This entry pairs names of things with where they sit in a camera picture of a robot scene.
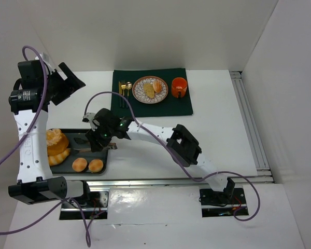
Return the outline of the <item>steel serving tongs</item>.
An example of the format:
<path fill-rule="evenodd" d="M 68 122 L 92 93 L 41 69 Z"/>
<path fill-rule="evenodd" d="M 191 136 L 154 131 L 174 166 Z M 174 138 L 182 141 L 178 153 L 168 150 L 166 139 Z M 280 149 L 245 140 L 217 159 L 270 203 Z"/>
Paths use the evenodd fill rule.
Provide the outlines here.
<path fill-rule="evenodd" d="M 74 141 L 75 141 L 75 143 L 78 144 L 78 145 L 89 145 L 89 147 L 86 147 L 86 148 L 70 148 L 70 154 L 71 154 L 71 155 L 76 155 L 76 154 L 78 154 L 78 153 L 91 152 L 90 143 L 89 143 L 88 140 L 75 137 L 75 138 L 74 138 Z"/>

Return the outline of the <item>striped long bread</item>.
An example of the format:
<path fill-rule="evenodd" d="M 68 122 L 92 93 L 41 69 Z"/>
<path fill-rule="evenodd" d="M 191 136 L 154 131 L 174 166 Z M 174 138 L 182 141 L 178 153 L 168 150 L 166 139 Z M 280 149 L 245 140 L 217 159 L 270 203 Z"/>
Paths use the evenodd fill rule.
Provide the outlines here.
<path fill-rule="evenodd" d="M 70 154 L 70 149 L 67 148 L 60 154 L 57 154 L 54 156 L 48 156 L 49 166 L 52 167 L 52 166 L 62 163 L 69 156 L 69 154 Z"/>

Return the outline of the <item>seeded bread slice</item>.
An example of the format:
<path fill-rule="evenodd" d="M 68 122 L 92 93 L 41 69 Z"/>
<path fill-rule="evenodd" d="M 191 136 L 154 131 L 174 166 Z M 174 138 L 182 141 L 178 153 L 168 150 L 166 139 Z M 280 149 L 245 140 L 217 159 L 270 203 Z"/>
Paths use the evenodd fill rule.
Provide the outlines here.
<path fill-rule="evenodd" d="M 150 83 L 143 84 L 143 90 L 144 90 L 147 97 L 149 97 L 151 99 L 154 98 L 155 91 L 154 91 L 152 84 L 150 84 Z"/>

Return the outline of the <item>sesame bun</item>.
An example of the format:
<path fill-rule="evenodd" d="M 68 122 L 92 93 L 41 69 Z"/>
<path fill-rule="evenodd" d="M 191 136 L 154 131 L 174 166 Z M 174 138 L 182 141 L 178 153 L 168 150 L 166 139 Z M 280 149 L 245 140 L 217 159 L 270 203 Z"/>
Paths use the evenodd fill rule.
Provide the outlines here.
<path fill-rule="evenodd" d="M 160 93 L 162 91 L 162 84 L 159 80 L 155 80 L 152 84 L 155 93 Z"/>

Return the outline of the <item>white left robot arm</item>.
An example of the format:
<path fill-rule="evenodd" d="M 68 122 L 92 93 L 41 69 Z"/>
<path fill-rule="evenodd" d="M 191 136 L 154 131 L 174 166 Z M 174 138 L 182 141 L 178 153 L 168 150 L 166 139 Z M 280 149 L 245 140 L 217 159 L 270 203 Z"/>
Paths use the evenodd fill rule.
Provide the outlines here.
<path fill-rule="evenodd" d="M 48 105 L 58 105 L 85 84 L 64 63 L 47 72 L 39 60 L 18 63 L 21 77 L 8 99 L 19 134 L 20 166 L 17 183 L 8 187 L 9 196 L 28 205 L 74 198 L 79 202 L 90 199 L 86 181 L 68 181 L 53 177 L 47 158 L 46 125 Z"/>

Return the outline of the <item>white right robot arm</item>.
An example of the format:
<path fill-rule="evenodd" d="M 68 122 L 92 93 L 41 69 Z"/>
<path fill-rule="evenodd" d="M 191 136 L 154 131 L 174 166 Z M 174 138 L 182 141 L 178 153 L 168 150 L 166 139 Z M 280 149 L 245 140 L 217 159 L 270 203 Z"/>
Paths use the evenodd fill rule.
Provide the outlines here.
<path fill-rule="evenodd" d="M 82 121 L 91 127 L 86 138 L 93 152 L 108 147 L 113 137 L 157 144 L 170 154 L 188 178 L 206 182 L 221 202 L 232 198 L 235 183 L 205 157 L 197 139 L 183 125 L 174 128 L 154 126 L 134 117 L 119 118 L 105 108 L 97 113 L 85 113 Z"/>

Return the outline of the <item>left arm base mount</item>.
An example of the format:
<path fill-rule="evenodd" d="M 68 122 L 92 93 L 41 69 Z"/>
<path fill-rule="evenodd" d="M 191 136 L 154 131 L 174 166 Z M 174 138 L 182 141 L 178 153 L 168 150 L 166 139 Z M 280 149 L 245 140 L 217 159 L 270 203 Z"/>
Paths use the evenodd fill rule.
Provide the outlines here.
<path fill-rule="evenodd" d="M 109 189 L 92 190 L 87 201 L 78 200 L 86 220 L 107 219 Z M 82 215 L 78 205 L 72 200 L 62 204 L 59 220 L 81 220 Z"/>

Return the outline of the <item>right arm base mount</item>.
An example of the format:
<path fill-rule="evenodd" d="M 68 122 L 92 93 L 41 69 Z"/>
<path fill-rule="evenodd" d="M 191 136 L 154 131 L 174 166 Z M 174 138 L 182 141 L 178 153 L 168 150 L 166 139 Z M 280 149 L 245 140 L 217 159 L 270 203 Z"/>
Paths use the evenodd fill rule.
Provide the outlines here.
<path fill-rule="evenodd" d="M 242 187 L 235 188 L 231 199 L 220 198 L 211 189 L 200 189 L 202 217 L 248 216 L 249 211 Z"/>

